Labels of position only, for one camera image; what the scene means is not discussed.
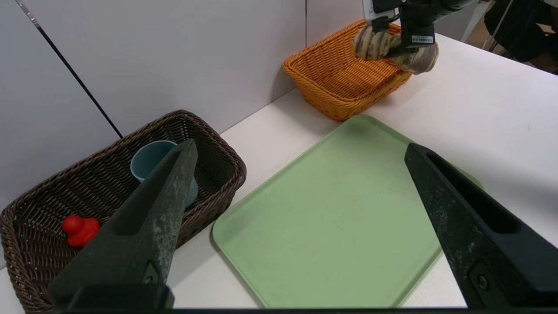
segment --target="barcode label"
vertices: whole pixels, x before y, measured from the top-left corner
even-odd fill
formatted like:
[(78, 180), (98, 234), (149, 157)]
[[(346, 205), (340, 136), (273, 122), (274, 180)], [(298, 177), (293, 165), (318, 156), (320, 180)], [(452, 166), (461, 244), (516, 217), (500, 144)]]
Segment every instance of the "barcode label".
[(434, 37), (432, 36), (411, 36), (411, 41), (412, 42), (418, 42), (418, 43), (427, 43), (427, 44), (433, 44), (434, 43)]

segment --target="wicker basket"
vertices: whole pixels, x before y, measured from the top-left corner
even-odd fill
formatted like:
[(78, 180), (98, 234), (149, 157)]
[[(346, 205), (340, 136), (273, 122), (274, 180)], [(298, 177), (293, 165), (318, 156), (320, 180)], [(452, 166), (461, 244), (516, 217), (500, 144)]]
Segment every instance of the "wicker basket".
[[(354, 56), (353, 40), (363, 26), (364, 21), (349, 25), (283, 64), (306, 102), (336, 121), (363, 112), (411, 76), (388, 60), (363, 61)], [(391, 24), (389, 32), (396, 34), (401, 28)]]
[(199, 194), (184, 214), (177, 246), (215, 220), (246, 179), (236, 152), (202, 119), (175, 111), (56, 174), (13, 201), (0, 216), (8, 273), (26, 313), (52, 309), (50, 282), (78, 253), (66, 242), (61, 221), (76, 214), (101, 224), (136, 189), (129, 163), (143, 145), (156, 140), (194, 139)]

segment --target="glove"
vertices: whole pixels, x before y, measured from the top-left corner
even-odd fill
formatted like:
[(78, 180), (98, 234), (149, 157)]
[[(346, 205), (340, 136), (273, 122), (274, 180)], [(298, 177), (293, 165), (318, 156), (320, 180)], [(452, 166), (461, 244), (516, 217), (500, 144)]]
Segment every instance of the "glove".
[[(355, 37), (353, 50), (355, 56), (370, 61), (384, 58), (390, 50), (401, 44), (401, 35), (391, 35), (387, 31), (374, 33), (372, 25), (366, 24)], [(438, 58), (438, 43), (419, 48), (417, 52), (389, 58), (403, 71), (420, 74), (429, 72)]]

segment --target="white table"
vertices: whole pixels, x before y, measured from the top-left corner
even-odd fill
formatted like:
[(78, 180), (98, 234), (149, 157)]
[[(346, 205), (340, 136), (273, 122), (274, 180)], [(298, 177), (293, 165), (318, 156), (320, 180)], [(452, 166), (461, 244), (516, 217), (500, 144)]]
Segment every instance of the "white table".
[[(558, 245), (558, 77), (443, 36), (437, 40), (435, 69), (411, 77), (365, 114), (476, 176), (488, 193)], [(234, 202), (337, 125), (295, 90), (224, 132), (248, 169)], [(206, 228), (175, 253), (167, 281), (175, 307), (257, 307), (210, 233)], [(445, 258), (406, 306), (465, 306)], [(0, 271), (0, 308), (23, 313), (6, 269)]]

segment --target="red rubber duck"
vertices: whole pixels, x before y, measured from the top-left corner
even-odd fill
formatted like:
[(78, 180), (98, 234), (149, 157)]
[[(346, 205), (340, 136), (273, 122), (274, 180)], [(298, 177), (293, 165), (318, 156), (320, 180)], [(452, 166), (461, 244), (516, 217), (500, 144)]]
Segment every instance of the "red rubber duck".
[(68, 244), (76, 248), (83, 248), (99, 229), (99, 222), (95, 218), (71, 215), (62, 222), (62, 230), (68, 234)]

